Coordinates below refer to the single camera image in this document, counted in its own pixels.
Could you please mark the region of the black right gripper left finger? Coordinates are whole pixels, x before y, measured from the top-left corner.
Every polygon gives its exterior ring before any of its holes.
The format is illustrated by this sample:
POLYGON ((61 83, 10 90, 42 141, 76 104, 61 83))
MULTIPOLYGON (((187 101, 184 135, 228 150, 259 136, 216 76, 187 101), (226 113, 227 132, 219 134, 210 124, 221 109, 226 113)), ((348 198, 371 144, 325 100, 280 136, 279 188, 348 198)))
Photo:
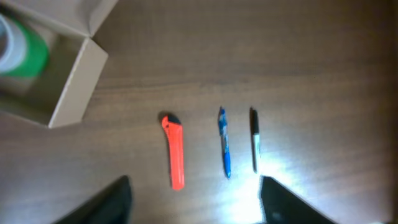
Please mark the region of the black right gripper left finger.
POLYGON ((81 204, 57 224, 127 224, 132 210, 132 187, 126 175, 120 176, 109 186, 81 204))

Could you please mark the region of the black and white marker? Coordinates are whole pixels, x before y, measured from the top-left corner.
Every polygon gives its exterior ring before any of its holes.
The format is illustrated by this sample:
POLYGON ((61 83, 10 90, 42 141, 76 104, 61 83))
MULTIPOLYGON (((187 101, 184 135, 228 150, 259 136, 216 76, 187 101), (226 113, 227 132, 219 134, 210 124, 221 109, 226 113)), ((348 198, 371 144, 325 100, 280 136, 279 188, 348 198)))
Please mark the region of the black and white marker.
POLYGON ((253 169, 255 173, 260 172, 260 134, 259 134, 259 119, 258 113, 254 108, 250 108, 251 115, 251 139, 252 139, 252 153, 253 153, 253 169))

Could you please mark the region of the blue pen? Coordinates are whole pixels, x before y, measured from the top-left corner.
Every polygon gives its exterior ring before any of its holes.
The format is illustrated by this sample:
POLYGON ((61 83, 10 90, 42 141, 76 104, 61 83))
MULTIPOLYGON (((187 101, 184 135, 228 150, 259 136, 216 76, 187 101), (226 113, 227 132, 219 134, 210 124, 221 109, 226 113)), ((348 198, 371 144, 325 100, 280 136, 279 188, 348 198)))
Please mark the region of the blue pen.
POLYGON ((226 118, 226 110, 221 106, 218 115, 218 128, 221 137, 221 146, 223 154, 224 172, 227 179, 231 178, 231 158, 229 153, 228 142, 228 122, 226 118))

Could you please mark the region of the green tape roll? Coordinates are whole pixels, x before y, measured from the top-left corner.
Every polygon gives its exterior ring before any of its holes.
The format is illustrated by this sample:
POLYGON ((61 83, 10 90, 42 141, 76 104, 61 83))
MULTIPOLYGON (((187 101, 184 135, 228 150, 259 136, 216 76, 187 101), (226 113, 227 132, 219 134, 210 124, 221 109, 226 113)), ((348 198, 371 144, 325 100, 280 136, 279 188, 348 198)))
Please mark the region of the green tape roll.
POLYGON ((18 20, 1 14, 1 75, 36 77, 49 59, 44 39, 18 20))

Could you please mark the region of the orange utility knife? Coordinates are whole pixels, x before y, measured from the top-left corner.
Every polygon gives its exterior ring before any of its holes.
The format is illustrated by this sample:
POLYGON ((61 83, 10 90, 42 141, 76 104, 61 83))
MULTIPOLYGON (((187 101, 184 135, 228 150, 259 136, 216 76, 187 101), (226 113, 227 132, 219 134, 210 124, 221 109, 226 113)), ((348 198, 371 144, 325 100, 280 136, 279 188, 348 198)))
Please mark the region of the orange utility knife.
POLYGON ((161 121, 169 145, 170 180, 173 190, 182 190, 185 186, 183 158, 183 126, 173 114, 166 114, 161 121))

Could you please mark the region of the brown cardboard box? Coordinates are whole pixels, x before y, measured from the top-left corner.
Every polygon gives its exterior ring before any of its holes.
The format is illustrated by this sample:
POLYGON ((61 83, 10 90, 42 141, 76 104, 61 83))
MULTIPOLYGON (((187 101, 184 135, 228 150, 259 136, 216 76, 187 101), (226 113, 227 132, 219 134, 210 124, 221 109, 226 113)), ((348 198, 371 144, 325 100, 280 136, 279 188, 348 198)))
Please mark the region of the brown cardboard box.
POLYGON ((1 111, 48 128, 79 123, 108 59, 93 36, 117 2, 1 1, 1 12, 36 31, 49 49, 38 77, 1 78, 1 111))

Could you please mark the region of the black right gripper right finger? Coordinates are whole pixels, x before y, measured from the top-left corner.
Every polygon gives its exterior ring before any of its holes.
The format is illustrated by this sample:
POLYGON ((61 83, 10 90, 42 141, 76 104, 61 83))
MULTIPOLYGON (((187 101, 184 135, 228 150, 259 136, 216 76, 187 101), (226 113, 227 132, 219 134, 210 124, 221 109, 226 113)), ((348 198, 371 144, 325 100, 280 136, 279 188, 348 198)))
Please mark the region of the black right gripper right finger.
POLYGON ((259 196, 266 223, 334 224, 272 177, 261 177, 259 196))

